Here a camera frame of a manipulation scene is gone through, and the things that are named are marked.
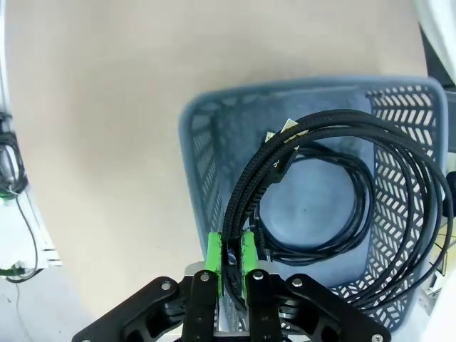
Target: table surface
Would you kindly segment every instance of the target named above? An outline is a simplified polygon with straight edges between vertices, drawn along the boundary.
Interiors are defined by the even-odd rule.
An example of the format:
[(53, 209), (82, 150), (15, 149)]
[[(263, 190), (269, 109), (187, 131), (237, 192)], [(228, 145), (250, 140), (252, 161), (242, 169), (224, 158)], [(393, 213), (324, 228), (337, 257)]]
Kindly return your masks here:
[(425, 75), (407, 0), (8, 1), (16, 131), (94, 316), (202, 259), (177, 121), (196, 95), (319, 75)]

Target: silver bolt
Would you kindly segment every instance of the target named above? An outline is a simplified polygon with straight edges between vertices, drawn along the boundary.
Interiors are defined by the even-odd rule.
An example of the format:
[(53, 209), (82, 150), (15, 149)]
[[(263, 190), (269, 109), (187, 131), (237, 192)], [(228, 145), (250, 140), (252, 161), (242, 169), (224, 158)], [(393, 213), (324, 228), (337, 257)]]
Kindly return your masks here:
[(263, 274), (260, 271), (256, 271), (254, 273), (254, 279), (255, 280), (262, 280), (263, 279)]
[(376, 333), (374, 336), (372, 336), (372, 342), (383, 342), (383, 336), (381, 336), (379, 333)]
[(169, 289), (171, 289), (171, 284), (170, 284), (168, 281), (165, 281), (165, 282), (162, 284), (162, 290), (168, 291)]
[(202, 281), (208, 281), (209, 280), (209, 274), (203, 273), (200, 277)]
[(301, 286), (302, 286), (302, 280), (300, 280), (300, 278), (295, 278), (295, 279), (293, 279), (293, 281), (291, 282), (291, 284), (292, 284), (294, 287), (301, 287)]

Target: gray floor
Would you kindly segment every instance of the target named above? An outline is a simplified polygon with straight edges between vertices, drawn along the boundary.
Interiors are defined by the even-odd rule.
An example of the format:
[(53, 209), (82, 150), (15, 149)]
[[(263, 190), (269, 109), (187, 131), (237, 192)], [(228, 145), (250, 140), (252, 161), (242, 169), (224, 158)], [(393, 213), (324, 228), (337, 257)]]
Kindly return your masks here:
[(46, 269), (19, 288), (18, 314), (16, 285), (0, 279), (0, 342), (71, 341), (91, 321), (63, 267)]

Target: blue plastic basket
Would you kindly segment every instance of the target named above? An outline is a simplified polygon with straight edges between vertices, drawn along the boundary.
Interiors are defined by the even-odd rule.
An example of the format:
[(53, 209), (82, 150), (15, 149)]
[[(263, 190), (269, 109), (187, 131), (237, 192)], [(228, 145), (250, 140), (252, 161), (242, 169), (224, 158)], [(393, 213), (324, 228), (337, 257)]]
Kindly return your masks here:
[[(207, 235), (222, 228), (231, 192), (267, 131), (286, 119), (329, 109), (355, 109), (390, 122), (422, 144), (442, 170), (447, 153), (447, 105), (440, 84), (429, 78), (309, 78), (208, 93), (198, 97), (180, 119), (180, 142), (203, 252)], [(357, 155), (375, 178), (377, 204), (370, 234), (356, 249), (305, 267), (275, 263), (286, 278), (306, 273), (341, 297), (371, 284), (387, 267), (405, 228), (405, 181), (392, 156), (359, 138), (330, 138), (324, 145)], [(261, 201), (261, 217), (271, 233), (290, 245), (321, 244), (342, 228), (353, 207), (353, 185), (341, 167), (319, 160), (293, 164)], [(415, 203), (423, 212), (422, 203)], [(415, 220), (413, 248), (423, 221)], [(404, 252), (400, 262), (408, 257)], [(404, 282), (411, 284), (416, 275)], [(411, 297), (372, 317), (391, 331), (402, 323)], [(227, 307), (230, 329), (236, 315)]]

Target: basket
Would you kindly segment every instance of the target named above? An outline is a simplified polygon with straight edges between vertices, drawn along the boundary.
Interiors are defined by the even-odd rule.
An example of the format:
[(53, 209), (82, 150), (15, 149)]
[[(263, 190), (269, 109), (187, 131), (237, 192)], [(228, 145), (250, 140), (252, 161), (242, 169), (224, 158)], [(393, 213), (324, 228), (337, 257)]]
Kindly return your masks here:
[[(440, 84), (430, 78), (309, 78), (202, 95), (182, 115), (179, 134), (204, 254), (208, 233), (221, 230), (231, 191), (266, 132), (280, 130), (288, 118), (344, 108), (394, 122), (445, 169), (447, 105)], [(305, 273), (346, 298), (371, 284), (397, 252), (405, 228), (405, 181), (392, 156), (370, 142), (354, 137), (321, 142), (358, 156), (373, 173), (377, 202), (370, 234), (358, 248), (323, 262), (304, 267), (274, 265), (284, 279)], [(267, 190), (261, 217), (283, 243), (309, 247), (327, 241), (342, 228), (352, 210), (353, 196), (343, 168), (319, 160), (300, 162)], [(422, 203), (416, 201), (415, 206), (422, 214)], [(419, 217), (414, 220), (408, 248), (418, 239), (422, 224)], [(405, 251), (401, 260), (407, 257)], [(419, 274), (405, 281), (403, 288), (416, 276)], [(371, 316), (393, 331), (403, 322), (411, 301), (406, 296)], [(228, 329), (235, 329), (236, 315), (226, 298), (224, 306)]]

